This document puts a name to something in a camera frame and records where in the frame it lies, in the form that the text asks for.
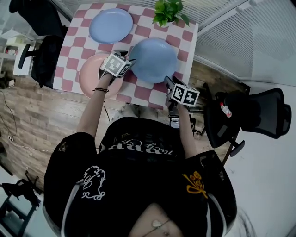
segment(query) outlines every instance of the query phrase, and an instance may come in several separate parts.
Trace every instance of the wooden floor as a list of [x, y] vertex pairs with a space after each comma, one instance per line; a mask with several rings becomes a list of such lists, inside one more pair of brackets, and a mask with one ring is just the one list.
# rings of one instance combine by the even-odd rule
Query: wooden floor
[[[3, 90], [7, 104], [11, 108], [17, 124], [17, 135], [14, 142], [8, 140], [7, 129], [0, 120], [0, 141], [6, 149], [6, 156], [1, 156], [0, 163], [19, 178], [25, 177], [28, 170], [32, 178], [39, 176], [37, 186], [43, 189], [44, 174], [50, 159], [51, 152], [34, 151], [29, 154], [28, 149], [16, 146], [32, 147], [39, 150], [54, 149], [60, 141], [75, 133], [79, 119], [88, 102], [88, 98], [81, 94], [60, 92], [40, 88], [30, 77], [15, 77], [16, 84], [10, 89]], [[191, 72], [190, 84], [200, 88], [206, 81], [213, 94], [216, 90], [231, 91], [244, 90], [236, 81], [222, 74], [194, 62]], [[114, 100], [106, 100], [106, 107], [110, 118], [123, 106], [124, 103]], [[15, 132], [14, 122], [10, 111], [4, 104], [0, 94], [0, 114], [12, 133]], [[196, 115], [197, 129], [203, 128], [203, 117]], [[102, 111], [99, 129], [95, 139], [99, 144], [108, 127], [108, 118]], [[206, 135], [196, 136], [196, 146], [199, 152], [212, 150]], [[229, 144], [216, 149], [219, 157], [223, 159], [229, 148]]]

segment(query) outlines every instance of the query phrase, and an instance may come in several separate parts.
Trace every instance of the mesh chair back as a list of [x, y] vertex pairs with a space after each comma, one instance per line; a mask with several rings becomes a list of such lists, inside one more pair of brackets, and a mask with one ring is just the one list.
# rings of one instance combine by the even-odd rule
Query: mesh chair back
[[243, 106], [243, 131], [257, 132], [275, 139], [288, 132], [291, 109], [285, 105], [281, 89], [249, 95]]

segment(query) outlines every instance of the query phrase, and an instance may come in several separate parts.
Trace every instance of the pink plate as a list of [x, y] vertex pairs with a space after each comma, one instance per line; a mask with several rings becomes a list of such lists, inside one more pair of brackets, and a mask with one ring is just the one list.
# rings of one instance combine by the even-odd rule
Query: pink plate
[[[99, 82], [99, 69], [105, 58], [108, 56], [109, 54], [96, 54], [87, 59], [82, 65], [79, 72], [79, 85], [86, 97], [90, 98], [92, 96], [93, 90]], [[105, 98], [110, 98], [116, 95], [122, 86], [122, 82], [123, 78], [116, 78], [108, 87], [109, 92], [106, 93]]]

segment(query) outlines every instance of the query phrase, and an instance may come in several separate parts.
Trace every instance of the necklace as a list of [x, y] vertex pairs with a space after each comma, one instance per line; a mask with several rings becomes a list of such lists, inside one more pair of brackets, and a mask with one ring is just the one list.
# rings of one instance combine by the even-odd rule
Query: necklace
[[[165, 225], [165, 224], [168, 223], [169, 221], [170, 221], [170, 220], [167, 220], [165, 223], [161, 224], [158, 220], [154, 220], [154, 221], [152, 222], [152, 227], [154, 227], [154, 229], [151, 230], [151, 231], [149, 231], [148, 233], [146, 233], [146, 234], [143, 235], [142, 237], [145, 237], [145, 236], [147, 236], [148, 234], [152, 233], [153, 231], [159, 229], [160, 227], [162, 227], [163, 225]], [[165, 236], [169, 236], [169, 235], [170, 235], [170, 233], [169, 233], [169, 232], [166, 232], [166, 231], [163, 232], [163, 234], [164, 234]]]

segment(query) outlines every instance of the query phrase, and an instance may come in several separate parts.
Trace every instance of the gold embroidery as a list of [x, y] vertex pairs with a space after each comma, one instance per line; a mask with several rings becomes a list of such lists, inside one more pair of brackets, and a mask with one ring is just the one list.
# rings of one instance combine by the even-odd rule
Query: gold embroidery
[[195, 171], [193, 175], [190, 175], [190, 179], [188, 178], [187, 175], [183, 174], [183, 176], [192, 184], [187, 185], [187, 192], [192, 193], [192, 194], [198, 194], [202, 193], [205, 198], [208, 198], [207, 192], [204, 190], [204, 183], [201, 182], [200, 180], [202, 179], [201, 175]]

